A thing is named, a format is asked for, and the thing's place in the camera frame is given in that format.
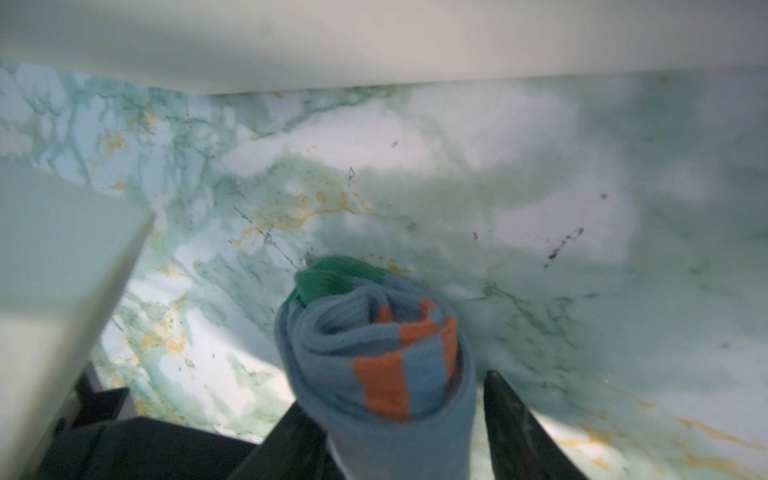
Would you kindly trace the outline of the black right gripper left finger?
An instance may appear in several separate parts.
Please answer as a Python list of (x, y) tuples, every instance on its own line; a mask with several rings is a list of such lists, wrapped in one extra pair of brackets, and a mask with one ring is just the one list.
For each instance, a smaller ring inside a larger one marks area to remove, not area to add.
[(325, 431), (294, 402), (227, 479), (320, 480), (326, 463)]

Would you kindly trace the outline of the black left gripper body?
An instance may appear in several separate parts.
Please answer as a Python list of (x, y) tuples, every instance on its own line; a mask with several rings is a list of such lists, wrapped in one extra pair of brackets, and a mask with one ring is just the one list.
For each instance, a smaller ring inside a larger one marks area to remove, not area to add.
[[(126, 387), (106, 390), (83, 369), (35, 479), (227, 479), (260, 444), (137, 414)], [(327, 452), (323, 479), (342, 473)]]

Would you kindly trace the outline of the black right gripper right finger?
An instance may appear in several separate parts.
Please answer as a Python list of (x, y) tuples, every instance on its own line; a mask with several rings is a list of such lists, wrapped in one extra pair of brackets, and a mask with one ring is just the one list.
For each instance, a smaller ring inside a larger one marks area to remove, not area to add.
[(483, 402), (496, 480), (586, 480), (496, 370), (486, 373)]

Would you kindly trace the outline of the grey blue striped sock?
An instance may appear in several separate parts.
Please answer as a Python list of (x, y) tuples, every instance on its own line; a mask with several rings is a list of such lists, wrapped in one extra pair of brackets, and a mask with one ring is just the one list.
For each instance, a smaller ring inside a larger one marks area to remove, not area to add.
[(299, 271), (275, 340), (347, 479), (465, 479), (476, 366), (451, 306), (346, 256)]

